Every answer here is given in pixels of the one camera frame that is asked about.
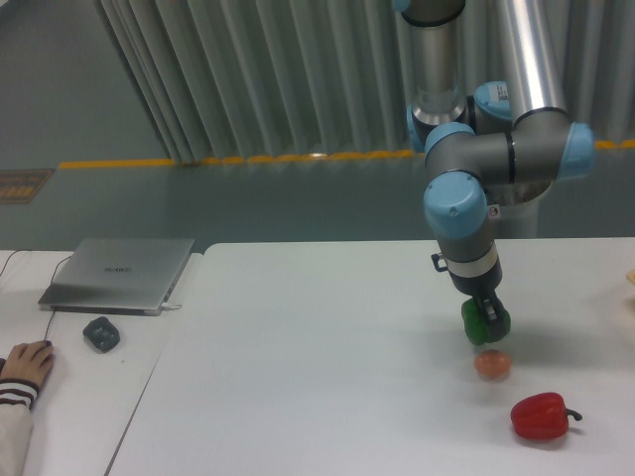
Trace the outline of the white striped sleeve forearm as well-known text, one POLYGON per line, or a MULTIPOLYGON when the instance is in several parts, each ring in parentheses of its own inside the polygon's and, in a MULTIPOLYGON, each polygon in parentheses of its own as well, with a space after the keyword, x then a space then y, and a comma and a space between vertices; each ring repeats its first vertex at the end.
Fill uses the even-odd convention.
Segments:
POLYGON ((1 474, 21 475, 33 429, 32 406, 39 387, 24 380, 1 380, 1 474))

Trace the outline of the person's hand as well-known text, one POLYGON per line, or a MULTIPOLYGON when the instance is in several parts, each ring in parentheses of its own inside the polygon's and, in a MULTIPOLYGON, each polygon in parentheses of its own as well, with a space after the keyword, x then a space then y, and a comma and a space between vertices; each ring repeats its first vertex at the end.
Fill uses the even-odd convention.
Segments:
POLYGON ((54 346, 48 340, 12 348, 1 370, 1 381, 28 383, 40 389, 54 365, 54 346))

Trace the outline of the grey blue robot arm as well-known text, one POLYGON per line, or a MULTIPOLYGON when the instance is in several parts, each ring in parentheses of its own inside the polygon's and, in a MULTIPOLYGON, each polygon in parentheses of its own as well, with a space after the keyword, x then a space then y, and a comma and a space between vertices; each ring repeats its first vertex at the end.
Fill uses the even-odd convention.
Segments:
POLYGON ((539 1, 495 5, 505 77, 471 95, 458 84, 461 1, 397 1, 408 25, 417 95, 407 111, 413 149, 423 155, 427 222, 439 244, 435 268, 466 295, 465 334, 474 345, 510 331, 496 290, 502 269, 490 210, 540 197, 559 180, 586 176, 594 137, 566 110, 546 12, 539 1))

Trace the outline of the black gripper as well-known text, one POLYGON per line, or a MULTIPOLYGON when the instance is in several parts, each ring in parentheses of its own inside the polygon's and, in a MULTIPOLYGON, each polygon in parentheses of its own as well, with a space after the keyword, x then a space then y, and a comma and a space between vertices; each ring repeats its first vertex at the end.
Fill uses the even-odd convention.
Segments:
POLYGON ((454 286, 475 299, 483 342, 498 342, 507 335, 507 310, 495 294, 502 281, 502 268, 496 251, 472 262, 455 262, 442 253, 431 256, 437 272, 448 272, 454 286))

